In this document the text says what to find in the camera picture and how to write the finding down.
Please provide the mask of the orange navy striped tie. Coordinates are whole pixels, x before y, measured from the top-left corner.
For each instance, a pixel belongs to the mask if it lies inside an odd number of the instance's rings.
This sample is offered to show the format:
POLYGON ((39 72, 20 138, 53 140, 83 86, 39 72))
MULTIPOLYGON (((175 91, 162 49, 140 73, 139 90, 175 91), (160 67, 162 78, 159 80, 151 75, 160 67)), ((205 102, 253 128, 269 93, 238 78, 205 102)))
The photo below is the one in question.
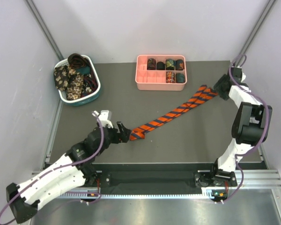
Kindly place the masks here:
POLYGON ((166 113, 165 115, 152 120, 146 124, 140 125, 131 131, 129 140, 135 141, 139 139, 144 139, 145 135, 157 128, 171 122, 172 120, 178 118, 179 116, 187 113, 188 111, 204 104, 205 102, 216 97, 218 93, 212 88, 208 88, 206 85, 201 85, 194 95, 184 102, 182 105, 176 107, 172 111, 166 113))

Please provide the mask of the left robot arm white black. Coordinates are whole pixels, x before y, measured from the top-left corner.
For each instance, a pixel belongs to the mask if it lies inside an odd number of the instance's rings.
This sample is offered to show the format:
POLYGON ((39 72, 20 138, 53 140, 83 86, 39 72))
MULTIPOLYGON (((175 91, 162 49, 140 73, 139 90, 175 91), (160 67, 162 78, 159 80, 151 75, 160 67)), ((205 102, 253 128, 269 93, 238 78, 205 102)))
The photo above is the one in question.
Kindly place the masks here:
POLYGON ((131 130, 121 122, 117 126, 97 126, 40 174, 21 184, 8 185, 7 202, 15 221, 21 224, 30 220, 47 203, 73 188, 94 185, 98 179, 92 165, 95 157, 110 144, 129 141, 131 130))

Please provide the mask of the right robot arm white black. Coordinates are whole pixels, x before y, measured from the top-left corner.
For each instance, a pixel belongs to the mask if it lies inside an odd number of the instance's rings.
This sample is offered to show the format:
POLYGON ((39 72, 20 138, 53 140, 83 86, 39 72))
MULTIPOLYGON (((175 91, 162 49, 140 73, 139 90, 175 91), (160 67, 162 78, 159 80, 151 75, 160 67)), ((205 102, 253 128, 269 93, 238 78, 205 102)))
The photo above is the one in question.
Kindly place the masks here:
POLYGON ((232 181, 234 171, 242 158, 257 150, 268 135, 272 107, 265 104, 243 83, 245 75, 240 67, 231 66, 214 85, 220 98, 231 99, 237 106, 232 124, 232 140, 225 152, 215 161, 209 174, 212 184, 218 186, 232 181))

